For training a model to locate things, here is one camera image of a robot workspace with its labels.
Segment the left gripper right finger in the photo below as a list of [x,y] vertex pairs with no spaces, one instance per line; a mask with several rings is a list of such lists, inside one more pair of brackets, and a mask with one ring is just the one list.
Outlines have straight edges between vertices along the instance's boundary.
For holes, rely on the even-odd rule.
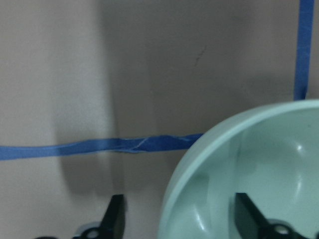
[[270,222],[246,193],[236,193],[234,223],[242,239],[304,239],[282,222]]

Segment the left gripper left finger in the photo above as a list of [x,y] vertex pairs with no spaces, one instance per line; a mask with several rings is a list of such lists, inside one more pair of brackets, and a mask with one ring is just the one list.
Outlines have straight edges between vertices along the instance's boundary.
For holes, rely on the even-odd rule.
[[122,239],[125,231],[125,197],[113,195],[102,220],[81,226],[75,239]]

